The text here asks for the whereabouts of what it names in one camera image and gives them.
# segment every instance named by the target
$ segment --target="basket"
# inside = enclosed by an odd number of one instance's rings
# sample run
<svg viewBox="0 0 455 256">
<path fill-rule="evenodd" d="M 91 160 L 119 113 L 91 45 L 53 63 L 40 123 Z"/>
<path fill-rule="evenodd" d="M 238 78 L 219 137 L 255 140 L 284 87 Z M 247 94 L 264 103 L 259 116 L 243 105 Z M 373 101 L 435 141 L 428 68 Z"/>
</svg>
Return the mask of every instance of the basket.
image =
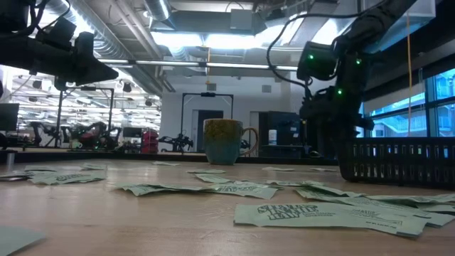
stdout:
<svg viewBox="0 0 455 256">
<path fill-rule="evenodd" d="M 359 138 L 337 147 L 347 181 L 455 189 L 455 138 Z"/>
</svg>

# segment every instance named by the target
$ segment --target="green paper slip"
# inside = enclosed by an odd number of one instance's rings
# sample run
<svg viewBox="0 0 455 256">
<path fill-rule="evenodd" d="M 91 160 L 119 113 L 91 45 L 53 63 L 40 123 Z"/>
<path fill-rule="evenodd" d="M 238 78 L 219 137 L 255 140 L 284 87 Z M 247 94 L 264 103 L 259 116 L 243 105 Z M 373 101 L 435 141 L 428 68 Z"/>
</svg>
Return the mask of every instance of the green paper slip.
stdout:
<svg viewBox="0 0 455 256">
<path fill-rule="evenodd" d="M 55 174 L 53 171 L 19 171 L 0 175 L 0 179 L 9 178 L 30 178 L 37 175 Z"/>
<path fill-rule="evenodd" d="M 28 165 L 23 171 L 57 171 L 57 169 L 52 166 Z"/>
<path fill-rule="evenodd" d="M 231 180 L 222 178 L 213 174 L 195 174 L 196 177 L 200 178 L 201 180 L 205 182 L 211 182 L 211 183 L 227 183 L 231 182 Z"/>
<path fill-rule="evenodd" d="M 264 171 L 293 171 L 294 168 L 277 168 L 277 167 L 265 167 L 262 168 Z"/>
<path fill-rule="evenodd" d="M 333 194 L 335 196 L 359 197 L 359 196 L 363 196 L 364 195 L 362 193 L 355 193 L 355 192 L 350 192 L 350 191 L 341 191 L 341 190 L 336 189 L 336 188 L 330 188 L 328 186 L 322 186 L 322 185 L 318 185 L 318 184 L 309 184 L 309 187 L 311 189 L 323 191 L 324 193 Z"/>
<path fill-rule="evenodd" d="M 159 191 L 170 191 L 170 189 L 167 188 L 157 188 L 153 186 L 148 186 L 146 184 L 116 184 L 118 188 L 123 188 L 125 191 L 131 191 L 135 196 L 143 196 L 148 193 L 155 193 Z"/>
<path fill-rule="evenodd" d="M 416 207 L 420 210 L 433 213 L 455 213 L 455 205 L 451 204 L 436 204 L 436 203 L 416 203 Z"/>
<path fill-rule="evenodd" d="M 89 164 L 89 163 L 84 163 L 82 165 L 83 169 L 87 170 L 106 170 L 107 165 L 106 164 Z"/>
<path fill-rule="evenodd" d="M 367 196 L 369 199 L 390 203 L 448 203 L 455 202 L 455 193 L 442 194 L 437 196 Z"/>
<path fill-rule="evenodd" d="M 187 173 L 189 173 L 189 174 L 225 174 L 226 172 L 223 170 L 215 170 L 215 169 L 210 169 L 210 170 L 199 169 L 199 170 L 187 171 Z"/>
<path fill-rule="evenodd" d="M 266 181 L 267 184 L 277 184 L 280 186 L 309 186 L 309 185 L 320 185 L 323 186 L 324 183 L 318 181 Z"/>
<path fill-rule="evenodd" d="M 10 255 L 22 247 L 30 245 L 32 242 L 41 240 L 44 237 L 43 233 L 32 230 L 0 226 L 0 256 Z"/>
<path fill-rule="evenodd" d="M 335 169 L 310 168 L 311 171 L 336 171 Z"/>
<path fill-rule="evenodd" d="M 425 226 L 425 221 L 419 218 L 337 203 L 237 205 L 234 223 L 280 227 L 369 228 L 408 237 L 417 237 Z"/>
<path fill-rule="evenodd" d="M 130 184 L 130 183 L 118 183 L 115 184 L 118 188 L 123 188 L 125 191 L 129 190 L 133 192 L 135 196 L 142 196 L 148 193 L 154 193 L 159 191 L 204 191 L 208 188 L 198 187 L 198 186 L 180 186 L 180 185 L 167 185 L 160 183 L 140 183 L 140 184 Z"/>
<path fill-rule="evenodd" d="M 49 174 L 34 176 L 30 181 L 35 184 L 58 185 L 67 183 L 87 183 L 106 179 L 101 173 Z"/>
<path fill-rule="evenodd" d="M 276 188 L 264 188 L 261 186 L 253 185 L 235 185 L 235 184 L 216 184 L 209 186 L 213 193 L 227 193 L 238 196 L 253 196 L 256 198 L 270 199 L 275 192 Z"/>
<path fill-rule="evenodd" d="M 180 165 L 180 164 L 166 163 L 166 162 L 162 162 L 162 161 L 155 161 L 152 164 L 154 164 L 154 165 L 163 165 L 163 166 L 178 166 L 178 165 Z"/>
<path fill-rule="evenodd" d="M 381 202 L 365 197 L 335 197 L 320 191 L 312 191 L 308 187 L 298 188 L 296 191 L 304 198 L 328 201 L 332 203 L 345 203 L 351 206 L 362 207 L 366 210 L 375 210 L 381 213 L 390 213 L 404 217 L 418 217 L 426 220 L 428 225 L 436 228 L 447 224 L 455 218 L 455 216 L 452 215 L 429 213 L 417 208 Z"/>
</svg>

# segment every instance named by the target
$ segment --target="black frame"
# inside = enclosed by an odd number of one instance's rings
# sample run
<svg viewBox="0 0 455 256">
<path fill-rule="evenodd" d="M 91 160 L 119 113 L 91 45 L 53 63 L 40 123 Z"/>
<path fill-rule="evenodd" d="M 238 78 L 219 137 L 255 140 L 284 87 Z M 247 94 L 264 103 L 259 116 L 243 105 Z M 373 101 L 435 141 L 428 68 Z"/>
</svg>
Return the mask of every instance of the black frame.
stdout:
<svg viewBox="0 0 455 256">
<path fill-rule="evenodd" d="M 217 97 L 217 96 L 228 96 L 230 97 L 230 118 L 233 119 L 234 116 L 234 95 L 227 94 L 216 94 L 211 92 L 202 92 L 202 93 L 182 93 L 182 108 L 180 113 L 180 133 L 183 132 L 183 111 L 185 110 L 185 97 L 186 95 L 199 95 L 201 97 Z"/>
<path fill-rule="evenodd" d="M 61 119 L 61 114 L 62 114 L 62 106 L 63 106 L 63 100 L 65 97 L 63 97 L 63 92 L 66 92 L 66 90 L 82 90 L 82 91 L 95 91 L 95 90 L 107 90 L 111 92 L 111 102 L 109 106 L 109 124 L 107 125 L 107 130 L 110 131 L 111 129 L 111 123 L 112 123 L 112 108 L 114 107 L 114 89 L 113 88 L 96 88 L 96 87 L 88 87 L 88 86 L 82 86 L 82 87 L 65 87 L 65 90 L 60 91 L 60 97 L 58 99 L 58 113 L 57 113 L 57 124 L 56 124 L 56 129 L 57 131 L 60 131 L 60 119 Z M 55 148 L 58 148 L 58 139 L 55 140 L 54 144 Z"/>
</svg>

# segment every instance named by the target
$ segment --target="wooden table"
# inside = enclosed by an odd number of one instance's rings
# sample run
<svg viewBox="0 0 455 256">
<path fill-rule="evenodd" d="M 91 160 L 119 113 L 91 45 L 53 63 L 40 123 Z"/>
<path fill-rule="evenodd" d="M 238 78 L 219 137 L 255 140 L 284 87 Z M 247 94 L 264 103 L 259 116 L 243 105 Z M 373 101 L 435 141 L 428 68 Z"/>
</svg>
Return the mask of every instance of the wooden table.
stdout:
<svg viewBox="0 0 455 256">
<path fill-rule="evenodd" d="M 107 180 L 59 186 L 29 181 L 0 183 L 0 225 L 44 232 L 45 240 L 17 255 L 453 255 L 455 223 L 425 228 L 416 240 L 348 228 L 258 228 L 234 225 L 237 203 L 303 203 L 292 188 L 271 200 L 212 193 L 161 193 L 135 197 L 113 190 L 116 182 L 208 185 L 187 174 L 204 163 L 154 166 L 149 161 L 89 161 L 109 164 Z M 78 170 L 81 161 L 39 163 Z M 269 165 L 217 166 L 231 179 L 313 180 L 344 191 L 435 195 L 447 191 L 345 182 L 338 173 L 263 171 Z M 21 170 L 23 165 L 16 165 Z"/>
</svg>

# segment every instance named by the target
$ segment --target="ceramic mug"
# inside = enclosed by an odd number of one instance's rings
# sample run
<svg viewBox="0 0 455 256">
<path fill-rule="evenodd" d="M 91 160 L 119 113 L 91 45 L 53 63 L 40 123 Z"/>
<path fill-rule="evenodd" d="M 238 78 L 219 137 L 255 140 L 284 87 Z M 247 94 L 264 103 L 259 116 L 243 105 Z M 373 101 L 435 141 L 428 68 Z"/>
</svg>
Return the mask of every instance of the ceramic mug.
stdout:
<svg viewBox="0 0 455 256">
<path fill-rule="evenodd" d="M 242 136 L 253 131 L 255 145 L 240 153 Z M 232 119 L 207 119 L 204 121 L 204 150 L 211 164 L 233 165 L 237 157 L 250 154 L 257 148 L 259 132 L 252 127 L 243 129 L 243 123 Z"/>
</svg>

